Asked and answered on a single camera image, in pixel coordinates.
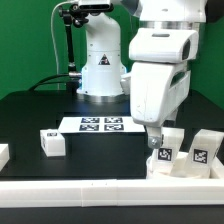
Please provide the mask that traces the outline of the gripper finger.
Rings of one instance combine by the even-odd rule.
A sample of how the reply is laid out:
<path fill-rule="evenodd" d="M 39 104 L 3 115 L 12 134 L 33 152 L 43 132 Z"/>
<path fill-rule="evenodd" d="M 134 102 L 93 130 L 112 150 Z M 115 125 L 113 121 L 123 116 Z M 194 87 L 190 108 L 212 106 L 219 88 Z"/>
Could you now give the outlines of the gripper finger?
<path fill-rule="evenodd" d="M 148 135 L 148 147 L 159 149 L 163 144 L 163 134 L 161 127 L 146 127 Z"/>

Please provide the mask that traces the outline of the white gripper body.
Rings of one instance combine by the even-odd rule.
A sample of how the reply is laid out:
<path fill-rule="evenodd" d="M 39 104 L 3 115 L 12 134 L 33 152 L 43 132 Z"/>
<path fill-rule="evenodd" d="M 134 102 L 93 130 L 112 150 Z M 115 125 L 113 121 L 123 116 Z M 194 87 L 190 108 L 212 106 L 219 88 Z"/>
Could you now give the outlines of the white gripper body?
<path fill-rule="evenodd" d="M 186 99 L 187 63 L 135 62 L 131 70 L 130 111 L 135 123 L 160 127 Z"/>

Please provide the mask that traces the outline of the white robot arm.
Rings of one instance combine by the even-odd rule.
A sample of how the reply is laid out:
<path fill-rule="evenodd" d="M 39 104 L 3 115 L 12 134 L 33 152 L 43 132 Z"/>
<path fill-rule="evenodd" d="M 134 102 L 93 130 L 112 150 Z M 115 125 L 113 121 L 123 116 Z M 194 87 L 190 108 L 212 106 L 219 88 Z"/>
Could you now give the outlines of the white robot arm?
<path fill-rule="evenodd" d="M 148 145 L 162 145 L 162 125 L 186 99 L 188 62 L 196 58 L 200 25 L 213 22 L 218 0 L 78 0 L 87 32 L 87 62 L 78 93 L 96 100 L 127 94 L 133 121 L 146 127 Z M 127 71 L 120 59 L 120 26 L 107 13 L 122 5 L 140 20 L 129 44 Z"/>

